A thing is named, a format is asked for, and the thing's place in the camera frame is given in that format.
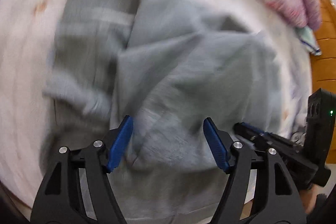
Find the person's right hand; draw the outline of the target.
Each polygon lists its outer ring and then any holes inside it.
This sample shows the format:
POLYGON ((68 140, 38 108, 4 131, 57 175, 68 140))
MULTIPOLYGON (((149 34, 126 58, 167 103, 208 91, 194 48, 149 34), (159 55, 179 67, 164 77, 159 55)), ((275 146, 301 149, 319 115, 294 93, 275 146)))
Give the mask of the person's right hand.
POLYGON ((306 215, 314 210, 316 203, 323 203, 326 200, 326 195, 320 193, 319 186, 316 184, 312 184, 309 189, 300 190, 299 196, 306 215))

